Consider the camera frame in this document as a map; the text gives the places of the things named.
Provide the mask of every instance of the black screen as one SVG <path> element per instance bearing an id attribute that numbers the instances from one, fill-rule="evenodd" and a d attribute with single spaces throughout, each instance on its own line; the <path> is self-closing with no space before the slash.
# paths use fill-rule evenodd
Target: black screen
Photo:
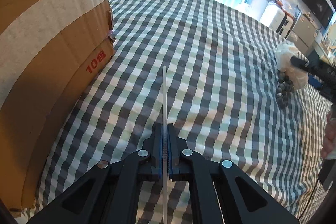
<path id="1" fill-rule="evenodd" d="M 322 26 L 326 28 L 331 20 L 333 11 L 326 0 L 302 0 L 316 18 L 321 22 Z"/>

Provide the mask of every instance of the clear plastic stick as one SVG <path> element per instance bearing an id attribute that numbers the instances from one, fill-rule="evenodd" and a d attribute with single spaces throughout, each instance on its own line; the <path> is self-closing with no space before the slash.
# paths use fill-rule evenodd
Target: clear plastic stick
<path id="1" fill-rule="evenodd" d="M 162 73 L 162 191 L 163 191 L 163 224 L 168 224 L 168 169 L 167 169 L 167 82 L 166 82 L 166 66 L 163 66 Z"/>

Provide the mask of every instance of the white plastic bag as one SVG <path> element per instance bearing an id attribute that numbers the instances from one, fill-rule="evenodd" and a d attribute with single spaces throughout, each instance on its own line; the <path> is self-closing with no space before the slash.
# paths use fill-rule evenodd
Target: white plastic bag
<path id="1" fill-rule="evenodd" d="M 290 59 L 292 56 L 297 56 L 298 53 L 297 47 L 292 42 L 286 41 L 277 46 L 275 59 L 278 70 L 286 73 L 292 80 L 294 88 L 300 90 L 308 84 L 308 73 L 292 66 Z"/>

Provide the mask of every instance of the person's hand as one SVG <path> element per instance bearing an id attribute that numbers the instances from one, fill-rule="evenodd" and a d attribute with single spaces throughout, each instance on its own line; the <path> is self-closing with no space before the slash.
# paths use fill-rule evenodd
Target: person's hand
<path id="1" fill-rule="evenodd" d="M 336 119 L 330 120 L 331 111 L 327 114 L 327 125 L 325 126 L 325 136 L 323 138 L 323 147 L 321 157 L 324 159 L 334 150 L 334 138 L 336 137 Z"/>

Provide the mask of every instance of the plaid fabric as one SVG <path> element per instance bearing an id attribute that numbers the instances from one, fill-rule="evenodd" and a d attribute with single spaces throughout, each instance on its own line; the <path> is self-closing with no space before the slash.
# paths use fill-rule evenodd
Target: plaid fabric
<path id="1" fill-rule="evenodd" d="M 117 53 L 66 120 L 42 173 L 36 210 L 26 214 L 98 161 L 116 162 L 142 147 L 162 120 L 165 65 L 168 122 L 179 137 L 207 159 L 232 160 L 299 216 L 320 170 L 330 103 L 309 86 L 278 108 L 274 51 L 283 39 L 213 0 L 109 1 Z M 138 223 L 162 223 L 161 188 L 143 184 Z M 188 184 L 169 182 L 168 189 L 169 221 L 191 223 Z M 325 194 L 315 193 L 312 210 Z"/>

